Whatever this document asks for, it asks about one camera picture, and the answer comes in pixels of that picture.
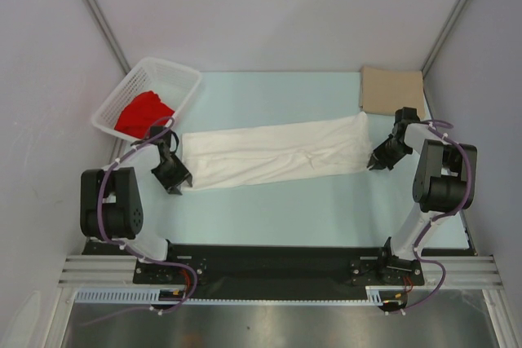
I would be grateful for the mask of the white t shirt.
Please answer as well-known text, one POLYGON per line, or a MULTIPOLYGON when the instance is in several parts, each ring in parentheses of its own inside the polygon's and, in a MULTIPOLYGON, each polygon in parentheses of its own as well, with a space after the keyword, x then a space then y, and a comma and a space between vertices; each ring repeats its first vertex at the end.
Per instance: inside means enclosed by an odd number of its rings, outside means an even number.
POLYGON ((185 133, 194 191, 355 174, 372 144, 365 112, 327 121, 185 133))

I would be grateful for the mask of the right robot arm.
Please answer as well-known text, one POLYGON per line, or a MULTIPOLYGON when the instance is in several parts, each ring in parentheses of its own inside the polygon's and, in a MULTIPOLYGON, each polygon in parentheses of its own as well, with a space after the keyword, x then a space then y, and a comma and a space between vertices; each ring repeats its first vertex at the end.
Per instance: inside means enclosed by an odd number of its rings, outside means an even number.
POLYGON ((422 121, 415 108, 396 111, 392 132, 370 155, 369 170, 392 170, 417 153, 412 185, 414 206, 399 231, 379 250, 374 273, 385 284, 399 284, 422 269, 421 253, 436 229, 468 209, 474 198, 477 149, 453 141, 445 121, 422 121))

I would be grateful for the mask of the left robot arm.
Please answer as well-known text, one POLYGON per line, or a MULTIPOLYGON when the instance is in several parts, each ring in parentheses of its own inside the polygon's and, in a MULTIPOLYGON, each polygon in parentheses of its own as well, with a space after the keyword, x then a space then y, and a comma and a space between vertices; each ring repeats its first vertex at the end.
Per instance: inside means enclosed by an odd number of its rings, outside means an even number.
POLYGON ((151 126, 113 163, 81 175, 82 234, 152 262, 152 273, 165 283, 179 276, 180 263, 168 255, 170 242, 144 226, 154 204, 143 202, 140 192, 152 186, 180 196, 184 185, 192 186, 192 174, 177 156, 179 145, 170 127, 151 126))

